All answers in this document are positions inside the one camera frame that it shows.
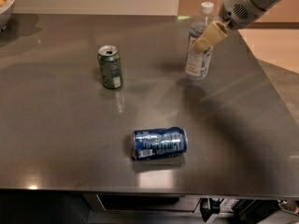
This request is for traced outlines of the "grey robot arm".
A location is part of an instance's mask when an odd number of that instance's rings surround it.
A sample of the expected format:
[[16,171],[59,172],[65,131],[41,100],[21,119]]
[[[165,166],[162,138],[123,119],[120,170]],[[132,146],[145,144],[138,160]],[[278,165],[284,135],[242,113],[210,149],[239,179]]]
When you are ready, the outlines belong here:
[[250,26],[281,0],[223,0],[219,18],[208,25],[193,47],[202,53],[228,36],[229,30]]

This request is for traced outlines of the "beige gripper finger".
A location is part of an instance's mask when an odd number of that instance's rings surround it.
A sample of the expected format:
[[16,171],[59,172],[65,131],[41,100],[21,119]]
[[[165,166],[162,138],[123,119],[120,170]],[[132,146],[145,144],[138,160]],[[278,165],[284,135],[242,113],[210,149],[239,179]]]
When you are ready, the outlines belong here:
[[220,43],[228,35],[226,25],[221,21],[213,21],[194,43],[194,48],[203,53]]

